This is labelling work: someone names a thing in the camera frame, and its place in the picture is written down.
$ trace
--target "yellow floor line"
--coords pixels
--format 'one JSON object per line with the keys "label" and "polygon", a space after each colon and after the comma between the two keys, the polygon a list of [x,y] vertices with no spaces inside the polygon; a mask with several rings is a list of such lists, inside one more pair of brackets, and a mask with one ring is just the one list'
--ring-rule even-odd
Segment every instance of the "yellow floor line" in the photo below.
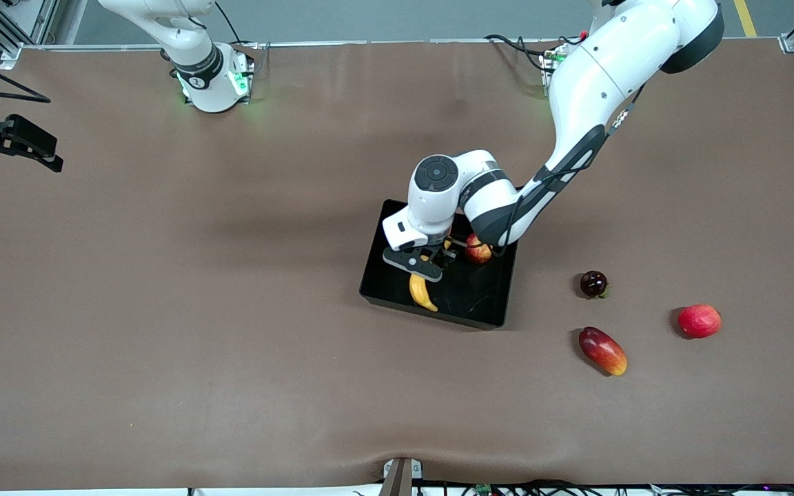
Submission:
{"label": "yellow floor line", "polygon": [[740,15],[740,24],[743,25],[743,33],[746,37],[758,37],[755,32],[755,25],[753,25],[753,18],[749,15],[749,8],[746,6],[746,0],[734,0],[734,6],[737,7],[737,13]]}

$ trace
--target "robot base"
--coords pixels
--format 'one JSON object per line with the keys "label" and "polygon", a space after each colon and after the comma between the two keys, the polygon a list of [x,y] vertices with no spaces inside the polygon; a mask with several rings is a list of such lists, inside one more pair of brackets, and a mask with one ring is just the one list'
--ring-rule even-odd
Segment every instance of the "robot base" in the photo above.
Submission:
{"label": "robot base", "polygon": [[253,70],[256,67],[255,62],[250,62],[245,53],[230,45],[214,45],[223,53],[223,69],[210,81],[209,88],[195,89],[183,82],[183,79],[178,79],[187,105],[194,105],[205,112],[219,113],[231,109],[237,103],[250,102]]}
{"label": "robot base", "polygon": [[[492,257],[483,265],[475,265],[464,258],[463,248],[455,247],[459,256],[443,270],[440,282],[428,282],[431,301],[439,311],[419,307],[409,295],[409,273],[392,267],[382,260],[388,245],[382,220],[393,216],[406,203],[385,200],[379,214],[376,235],[369,248],[369,257],[360,283],[360,294],[372,304],[393,308],[476,327],[495,329],[505,323],[507,301],[513,279],[513,262],[516,259],[516,242],[507,247],[503,257]],[[467,217],[455,214],[453,233],[463,240],[471,233]]]}

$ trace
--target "white robotic arm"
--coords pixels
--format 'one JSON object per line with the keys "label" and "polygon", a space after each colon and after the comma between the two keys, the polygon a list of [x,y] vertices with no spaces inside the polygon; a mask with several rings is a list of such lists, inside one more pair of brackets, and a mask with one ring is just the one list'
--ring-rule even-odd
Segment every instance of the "white robotic arm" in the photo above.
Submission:
{"label": "white robotic arm", "polygon": [[592,34],[552,75],[549,100],[557,137],[551,158],[519,191],[486,151],[425,158],[409,182],[406,208],[382,222],[390,245],[385,262],[437,282],[439,268],[420,256],[443,244],[456,208],[482,242],[515,242],[592,163],[608,136],[611,115],[629,95],[658,70],[674,73],[696,65],[722,40],[724,22],[715,0],[592,2],[601,3],[598,15],[609,19],[602,25],[596,19]]}
{"label": "white robotic arm", "polygon": [[221,112],[250,97],[252,59],[212,42],[207,30],[190,20],[209,13],[214,0],[99,1],[161,44],[183,93],[199,110]]}

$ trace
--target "black tray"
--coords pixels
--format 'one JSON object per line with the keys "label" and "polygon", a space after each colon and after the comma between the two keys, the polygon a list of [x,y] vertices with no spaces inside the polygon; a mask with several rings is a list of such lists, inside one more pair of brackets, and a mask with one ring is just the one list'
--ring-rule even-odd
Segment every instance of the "black tray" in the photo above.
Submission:
{"label": "black tray", "polygon": [[[472,264],[464,257],[464,249],[454,247],[459,256],[443,271],[440,282],[428,282],[431,301],[439,311],[419,307],[409,295],[409,273],[385,263],[382,252],[387,239],[382,220],[406,207],[406,203],[385,200],[378,217],[376,235],[369,248],[366,270],[360,283],[360,294],[372,304],[439,318],[477,329],[495,329],[505,323],[507,299],[516,259],[516,242],[507,247],[504,256],[492,257],[483,265]],[[471,233],[467,217],[455,214],[451,235],[464,240]]]}

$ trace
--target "cable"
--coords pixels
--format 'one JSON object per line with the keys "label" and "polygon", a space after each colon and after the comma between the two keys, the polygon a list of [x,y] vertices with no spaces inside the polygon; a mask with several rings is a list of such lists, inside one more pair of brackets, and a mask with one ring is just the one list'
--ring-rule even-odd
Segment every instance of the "cable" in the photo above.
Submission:
{"label": "cable", "polygon": [[179,8],[183,10],[183,14],[185,14],[186,18],[189,19],[189,22],[198,26],[201,29],[207,30],[207,26],[201,24],[201,22],[196,21],[192,18],[192,14],[189,13],[189,9],[186,8],[185,3],[183,0],[176,0],[176,3],[179,5]]}
{"label": "cable", "polygon": [[583,42],[583,40],[572,41],[572,40],[569,40],[566,37],[558,37],[557,40],[559,40],[561,42],[564,42],[564,43],[568,43],[570,45],[580,45]]}
{"label": "cable", "polygon": [[702,489],[688,488],[684,486],[674,486],[674,484],[665,484],[661,486],[662,489],[669,489],[668,492],[663,492],[662,496],[734,496],[741,490],[755,489],[755,490],[785,490],[785,492],[794,495],[793,486],[785,486],[784,484],[747,484],[746,486],[737,487],[736,489],[722,490],[718,487],[703,486]]}
{"label": "cable", "polygon": [[[538,181],[536,181],[536,185],[532,186],[532,188],[529,188],[529,192],[535,191],[535,189],[538,188],[539,185],[541,185],[542,183],[544,183],[548,179],[551,179],[551,178],[562,178],[562,176],[565,176],[565,175],[568,175],[568,174],[581,172],[584,169],[588,169],[590,167],[590,164],[592,164],[592,163],[593,163],[593,161],[587,161],[586,164],[584,164],[582,167],[577,167],[577,169],[568,169],[568,170],[560,170],[560,172],[551,172],[547,176],[543,176],[543,178],[541,178]],[[526,200],[526,198],[528,198],[528,197],[529,197],[529,194],[521,194],[520,197],[517,198],[516,203],[513,204],[513,210],[511,210],[510,217],[507,218],[507,232],[505,232],[505,243],[504,243],[504,245],[502,245],[501,252],[492,251],[492,255],[494,255],[495,257],[503,257],[504,254],[507,253],[507,246],[509,246],[511,244],[510,243],[510,231],[511,231],[511,228],[513,228],[513,223],[516,221],[517,211],[520,210],[520,204],[522,203],[522,201]],[[476,245],[467,245],[465,247],[465,249],[467,249],[467,248],[477,248],[477,247],[483,246],[483,245],[485,245],[485,242],[479,242]],[[584,496],[587,496],[587,493],[585,492],[585,490],[589,490],[589,492],[595,494],[595,496],[602,496],[602,494],[596,492],[595,490],[590,489],[589,487],[587,487],[587,488],[582,488],[580,486],[573,486],[573,487],[576,487],[577,489],[581,490],[584,493]],[[564,488],[560,488],[558,490],[555,490],[555,492],[553,492],[552,494],[559,493],[561,490],[564,490]]]}
{"label": "cable", "polygon": [[517,38],[516,41],[520,42],[522,53],[526,54],[526,59],[529,60],[529,63],[535,66],[535,69],[541,70],[541,72],[553,72],[553,69],[544,69],[538,62],[535,62],[535,59],[532,59],[532,53],[529,52],[529,48],[526,47],[526,41],[523,41],[522,37]]}
{"label": "cable", "polygon": [[13,94],[13,93],[0,93],[0,98],[13,98],[14,100],[29,100],[29,101],[38,101],[38,103],[51,103],[51,98],[46,97],[45,95],[38,93],[24,85],[20,84],[19,82],[14,81],[14,79],[9,78],[9,76],[4,76],[0,74],[0,79],[5,81],[9,84],[15,85],[25,91],[32,96],[28,96],[25,94]]}
{"label": "cable", "polygon": [[[486,40],[504,41],[507,44],[507,46],[509,46],[510,48],[513,48],[514,50],[517,50],[517,51],[520,51],[520,52],[521,51],[526,51],[526,50],[523,50],[523,48],[520,47],[520,45],[514,43],[513,41],[508,40],[508,38],[502,37],[501,34],[490,34],[488,37],[485,37],[485,38],[486,38]],[[535,54],[536,56],[542,56],[544,54],[544,52],[539,52],[539,51],[535,51],[535,50],[527,50],[527,53]]]}
{"label": "cable", "polygon": [[234,30],[234,26],[231,23],[231,19],[229,19],[229,14],[227,14],[223,7],[220,6],[219,2],[214,2],[216,4],[216,8],[220,10],[220,13],[223,14],[223,18],[226,19],[226,24],[229,25],[229,29],[232,30],[232,34],[234,35],[234,41],[232,43],[249,43],[249,41],[242,40],[238,35],[237,31]]}
{"label": "cable", "polygon": [[598,490],[592,489],[590,487],[578,486],[578,490],[584,493],[584,496],[587,496],[587,493],[593,493],[593,495],[595,496],[602,496],[602,494],[599,493]]}
{"label": "cable", "polygon": [[645,83],[642,83],[639,89],[636,90],[636,95],[633,95],[633,100],[630,100],[630,103],[636,103],[639,100],[639,95],[642,94],[643,89],[645,89]]}
{"label": "cable", "polygon": [[566,493],[566,494],[570,494],[570,496],[578,496],[577,493],[573,492],[571,489],[567,487],[557,487],[556,490],[552,490],[550,493],[547,493],[547,496],[554,496],[554,494],[558,494],[558,493]]}

